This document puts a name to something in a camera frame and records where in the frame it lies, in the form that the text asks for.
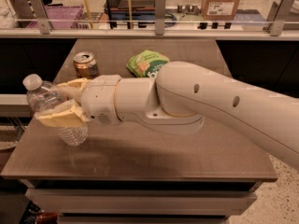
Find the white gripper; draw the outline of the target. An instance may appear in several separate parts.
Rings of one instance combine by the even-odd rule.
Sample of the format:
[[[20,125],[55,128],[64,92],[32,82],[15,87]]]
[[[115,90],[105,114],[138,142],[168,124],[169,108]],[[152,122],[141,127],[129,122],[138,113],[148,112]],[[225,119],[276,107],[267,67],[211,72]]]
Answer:
[[[52,128],[82,127],[85,114],[99,125],[119,125],[121,121],[116,112],[115,92],[120,80],[119,75],[112,75],[99,76],[92,81],[84,77],[60,83],[58,87],[72,100],[36,112],[35,118]]]

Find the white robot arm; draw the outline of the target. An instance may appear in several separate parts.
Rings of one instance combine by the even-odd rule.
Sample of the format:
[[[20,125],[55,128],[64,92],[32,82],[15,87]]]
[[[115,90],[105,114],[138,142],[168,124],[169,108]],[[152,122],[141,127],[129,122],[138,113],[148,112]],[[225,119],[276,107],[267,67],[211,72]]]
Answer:
[[[188,135],[210,118],[299,169],[299,100],[202,66],[171,62],[155,78],[107,75],[60,88],[72,99],[36,113],[48,127],[136,122],[160,133]]]

